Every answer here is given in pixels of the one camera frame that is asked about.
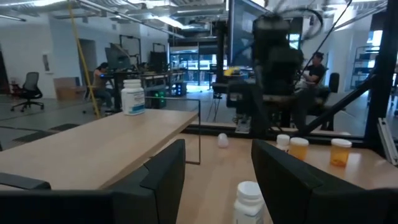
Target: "bottle label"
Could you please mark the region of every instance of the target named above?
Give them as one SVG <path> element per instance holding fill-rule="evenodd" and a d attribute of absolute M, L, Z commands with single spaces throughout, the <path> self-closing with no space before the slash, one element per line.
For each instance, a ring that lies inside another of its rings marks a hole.
<path fill-rule="evenodd" d="M 145 94 L 143 91 L 135 93 L 126 93 L 123 99 L 124 111 L 127 114 L 139 114 L 145 110 Z"/>
<path fill-rule="evenodd" d="M 262 206 L 262 208 L 255 215 L 248 215 L 238 210 L 235 210 L 234 224 L 265 224 L 264 206 Z"/>

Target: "yellow object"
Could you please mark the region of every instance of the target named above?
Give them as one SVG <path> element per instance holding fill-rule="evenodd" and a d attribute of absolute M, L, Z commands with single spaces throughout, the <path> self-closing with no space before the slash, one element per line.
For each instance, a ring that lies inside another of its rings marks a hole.
<path fill-rule="evenodd" d="M 229 69 L 224 71 L 224 76 L 231 76 L 235 70 L 239 70 L 239 67 L 230 67 Z"/>
<path fill-rule="evenodd" d="M 98 109 L 98 105 L 97 105 L 97 102 L 95 100 L 95 97 L 94 97 L 94 91 L 93 91 L 93 87 L 91 86 L 91 82 L 90 82 L 90 77 L 89 77 L 89 74 L 88 74 L 88 69 L 87 69 L 85 56 L 83 55 L 83 51 L 81 49 L 81 45 L 80 45 L 80 41 L 79 41 L 79 33 L 77 32 L 75 18 L 74 18 L 73 11 L 72 11 L 72 1 L 68 0 L 68 3 L 69 3 L 68 4 L 68 11 L 69 11 L 70 20 L 72 22 L 73 35 L 75 36 L 75 40 L 76 40 L 76 43 L 77 43 L 77 49 L 79 51 L 79 56 L 81 58 L 81 64 L 83 65 L 83 69 L 85 71 L 86 84 L 87 84 L 88 89 L 90 91 L 91 100 L 93 101 L 95 115 L 96 115 L 97 119 L 99 119 L 99 118 L 101 118 L 101 114 L 100 114 L 100 111 Z"/>
<path fill-rule="evenodd" d="M 349 149 L 353 144 L 345 139 L 332 139 L 330 151 L 330 164 L 339 167 L 347 165 Z"/>
<path fill-rule="evenodd" d="M 307 156 L 308 145 L 308 140 L 304 138 L 291 138 L 289 154 L 303 161 Z"/>

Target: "light wood tabletop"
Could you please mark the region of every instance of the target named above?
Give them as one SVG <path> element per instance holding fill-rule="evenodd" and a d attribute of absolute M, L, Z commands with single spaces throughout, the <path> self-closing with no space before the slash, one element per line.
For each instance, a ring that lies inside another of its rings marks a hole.
<path fill-rule="evenodd" d="M 167 110 L 114 114 L 0 152 L 0 172 L 45 180 L 53 189 L 101 189 L 142 165 L 195 118 Z"/>
<path fill-rule="evenodd" d="M 185 139 L 187 159 L 197 159 L 198 137 L 179 134 L 175 139 L 178 138 Z M 251 140 L 229 138 L 229 146 L 220 149 L 216 137 L 202 136 L 201 148 L 201 165 L 186 166 L 177 223 L 230 224 L 238 184 L 245 180 L 256 181 Z M 329 146 L 311 145 L 305 161 L 365 189 L 398 188 L 398 169 L 373 151 L 352 149 L 345 169 L 331 166 L 329 158 Z M 264 223 L 270 223 L 269 216 Z"/>

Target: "black chair back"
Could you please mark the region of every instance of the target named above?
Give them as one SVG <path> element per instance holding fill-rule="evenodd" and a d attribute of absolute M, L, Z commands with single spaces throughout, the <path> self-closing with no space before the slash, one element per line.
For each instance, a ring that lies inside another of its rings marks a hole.
<path fill-rule="evenodd" d="M 340 82 L 340 74 L 339 73 L 334 72 L 334 73 L 330 74 L 329 89 L 332 93 L 337 93 L 339 82 Z"/>
<path fill-rule="evenodd" d="M 38 91 L 37 82 L 39 82 L 39 73 L 28 72 L 23 88 L 27 91 Z"/>

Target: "white bottle cap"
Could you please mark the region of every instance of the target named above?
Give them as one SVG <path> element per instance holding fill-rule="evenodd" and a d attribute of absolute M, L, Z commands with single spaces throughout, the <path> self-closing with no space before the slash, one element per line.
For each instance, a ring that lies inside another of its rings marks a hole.
<path fill-rule="evenodd" d="M 124 84 L 136 84 L 136 83 L 141 83 L 140 79 L 135 79 L 135 80 L 123 80 Z"/>
<path fill-rule="evenodd" d="M 353 145 L 352 142 L 345 139 L 332 139 L 331 144 L 339 147 L 351 147 Z"/>
<path fill-rule="evenodd" d="M 239 183 L 238 195 L 249 200 L 254 200 L 262 197 L 259 184 L 253 181 L 244 181 Z"/>
<path fill-rule="evenodd" d="M 309 142 L 308 142 L 308 140 L 306 140 L 304 138 L 291 138 L 290 144 L 293 144 L 296 146 L 308 146 Z"/>
<path fill-rule="evenodd" d="M 288 146 L 290 142 L 290 136 L 286 134 L 278 134 L 276 137 L 276 143 L 280 146 Z"/>

